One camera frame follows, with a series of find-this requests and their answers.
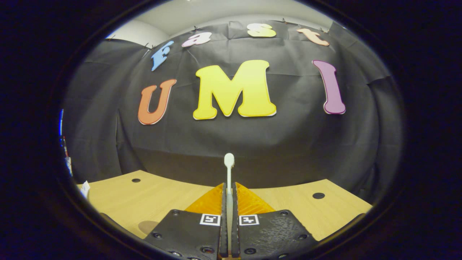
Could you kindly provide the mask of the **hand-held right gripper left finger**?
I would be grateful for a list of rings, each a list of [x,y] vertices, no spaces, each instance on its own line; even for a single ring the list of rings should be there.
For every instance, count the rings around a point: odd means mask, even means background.
[[[216,186],[184,211],[172,209],[145,242],[192,260],[227,258],[226,186],[226,183]]]

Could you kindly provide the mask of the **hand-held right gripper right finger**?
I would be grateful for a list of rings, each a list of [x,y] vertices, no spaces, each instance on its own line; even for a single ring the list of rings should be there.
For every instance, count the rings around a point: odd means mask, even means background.
[[[291,260],[319,242],[289,210],[239,214],[237,183],[232,184],[232,257],[240,260]]]

